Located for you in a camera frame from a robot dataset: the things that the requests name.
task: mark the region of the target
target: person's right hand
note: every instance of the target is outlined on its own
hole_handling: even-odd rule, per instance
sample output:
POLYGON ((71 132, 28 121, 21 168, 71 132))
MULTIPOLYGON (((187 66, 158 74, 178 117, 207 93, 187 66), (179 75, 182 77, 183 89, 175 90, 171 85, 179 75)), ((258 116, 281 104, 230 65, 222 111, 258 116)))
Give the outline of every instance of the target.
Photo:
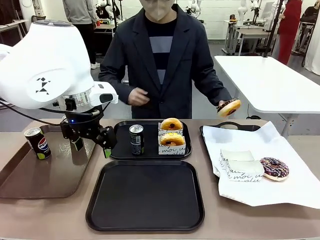
POLYGON ((147 104, 150 101, 150 98, 146 97, 147 94, 146 91, 136 87, 129 94, 128 104, 135 107, 147 104))

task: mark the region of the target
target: person in red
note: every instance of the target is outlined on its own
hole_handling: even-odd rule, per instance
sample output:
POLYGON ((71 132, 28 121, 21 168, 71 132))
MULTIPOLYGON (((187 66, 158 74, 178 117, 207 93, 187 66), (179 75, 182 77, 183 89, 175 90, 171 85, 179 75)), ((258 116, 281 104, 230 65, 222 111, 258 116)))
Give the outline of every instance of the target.
POLYGON ((281 19, 272 57, 287 65, 300 24, 301 0, 288 0, 281 19))

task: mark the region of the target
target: can lid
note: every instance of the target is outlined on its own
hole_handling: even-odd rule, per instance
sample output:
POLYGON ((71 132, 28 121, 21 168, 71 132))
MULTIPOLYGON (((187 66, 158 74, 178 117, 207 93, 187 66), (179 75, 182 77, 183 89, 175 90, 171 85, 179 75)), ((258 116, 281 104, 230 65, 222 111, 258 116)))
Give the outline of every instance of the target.
POLYGON ((129 131, 133 134, 138 134, 138 133, 141 133, 142 131, 144 130, 144 127, 141 126, 141 125, 132 125, 130 128, 129 128, 129 131))
POLYGON ((33 127, 33 128, 28 129, 27 131, 25 131, 24 136, 32 137, 32 136, 35 136, 39 133, 41 133, 40 127, 33 127))

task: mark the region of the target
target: black can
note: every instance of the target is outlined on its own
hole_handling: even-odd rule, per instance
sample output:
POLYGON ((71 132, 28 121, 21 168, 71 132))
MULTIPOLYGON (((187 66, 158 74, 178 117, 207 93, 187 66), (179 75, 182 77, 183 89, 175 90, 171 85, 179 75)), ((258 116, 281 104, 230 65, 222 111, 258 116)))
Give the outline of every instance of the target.
POLYGON ((33 127, 24 132, 30 147, 34 150, 38 159, 47 159, 51 155, 45 135, 39 127, 33 127))
POLYGON ((133 155, 142 155, 145 152, 144 127, 141 125, 132 125, 129 128, 130 142, 133 155))

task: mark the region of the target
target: striped shirt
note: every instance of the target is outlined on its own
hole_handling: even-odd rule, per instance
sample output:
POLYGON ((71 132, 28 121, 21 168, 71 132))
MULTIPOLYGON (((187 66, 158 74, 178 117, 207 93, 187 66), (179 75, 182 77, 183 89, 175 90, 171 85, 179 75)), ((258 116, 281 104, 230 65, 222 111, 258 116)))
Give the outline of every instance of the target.
POLYGON ((145 26, 149 35, 152 53, 160 83, 164 83, 169 55, 177 25, 177 19, 159 24, 145 17, 145 26))

